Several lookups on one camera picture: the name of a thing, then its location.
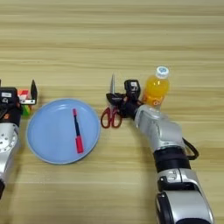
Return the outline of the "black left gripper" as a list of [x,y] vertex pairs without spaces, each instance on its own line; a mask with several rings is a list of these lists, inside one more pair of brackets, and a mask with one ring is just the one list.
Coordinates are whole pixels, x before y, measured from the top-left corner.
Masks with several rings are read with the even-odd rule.
[[33,100],[19,100],[16,103],[0,103],[0,123],[15,123],[19,125],[22,116],[29,116],[32,113],[32,107],[37,103],[36,100],[38,98],[35,80],[31,82],[31,98]]

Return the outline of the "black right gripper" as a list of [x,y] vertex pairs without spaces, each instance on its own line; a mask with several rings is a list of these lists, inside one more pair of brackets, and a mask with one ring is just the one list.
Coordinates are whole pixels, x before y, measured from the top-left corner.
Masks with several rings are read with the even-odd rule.
[[128,97],[124,98],[123,94],[119,93],[107,93],[106,94],[108,102],[113,106],[119,106],[119,115],[122,118],[134,118],[136,116],[137,110],[143,104],[140,101],[131,100]]

